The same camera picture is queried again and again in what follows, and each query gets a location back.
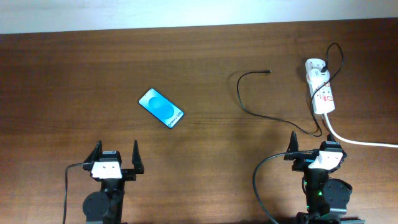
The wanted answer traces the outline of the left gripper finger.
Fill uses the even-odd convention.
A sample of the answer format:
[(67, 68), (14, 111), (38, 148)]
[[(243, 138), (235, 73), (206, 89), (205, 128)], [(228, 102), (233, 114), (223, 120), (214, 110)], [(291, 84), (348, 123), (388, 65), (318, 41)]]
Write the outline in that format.
[(138, 146), (137, 140), (134, 141), (134, 145), (133, 145), (132, 164), (133, 164), (135, 170), (143, 170), (144, 169), (144, 165), (142, 163), (142, 158), (139, 153), (139, 146)]
[(100, 158), (101, 153), (102, 153), (102, 141), (99, 140), (96, 143), (95, 148), (92, 150), (89, 156), (84, 160), (84, 163), (97, 161)]

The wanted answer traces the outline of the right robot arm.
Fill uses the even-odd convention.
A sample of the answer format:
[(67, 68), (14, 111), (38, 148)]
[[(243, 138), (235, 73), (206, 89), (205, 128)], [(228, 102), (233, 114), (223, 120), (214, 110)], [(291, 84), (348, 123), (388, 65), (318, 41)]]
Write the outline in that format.
[(365, 223), (360, 218), (345, 218), (347, 204), (353, 188), (330, 174), (338, 170), (347, 154), (332, 135), (318, 149), (299, 150), (297, 135), (292, 132), (285, 161), (292, 161), (292, 170), (303, 172), (302, 190), (306, 196), (307, 212), (296, 214), (298, 224), (345, 224)]

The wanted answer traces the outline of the blue-screen Samsung smartphone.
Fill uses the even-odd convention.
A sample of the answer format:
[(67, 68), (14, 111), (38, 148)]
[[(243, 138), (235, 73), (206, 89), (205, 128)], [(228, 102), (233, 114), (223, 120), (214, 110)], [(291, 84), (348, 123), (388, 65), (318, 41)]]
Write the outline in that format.
[(179, 107), (175, 106), (154, 88), (150, 88), (138, 100), (138, 103), (170, 129), (172, 129), (185, 115)]

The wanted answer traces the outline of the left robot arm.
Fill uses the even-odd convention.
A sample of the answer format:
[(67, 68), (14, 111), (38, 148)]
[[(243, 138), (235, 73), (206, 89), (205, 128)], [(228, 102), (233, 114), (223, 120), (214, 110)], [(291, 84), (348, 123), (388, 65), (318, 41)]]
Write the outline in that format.
[(133, 144), (131, 163), (132, 169), (123, 169), (120, 152), (103, 151), (102, 142), (97, 142), (83, 165), (90, 177), (101, 184), (100, 190), (89, 194), (83, 202), (82, 210), (87, 223), (122, 222), (125, 183), (135, 181), (137, 175), (144, 174), (137, 141)]

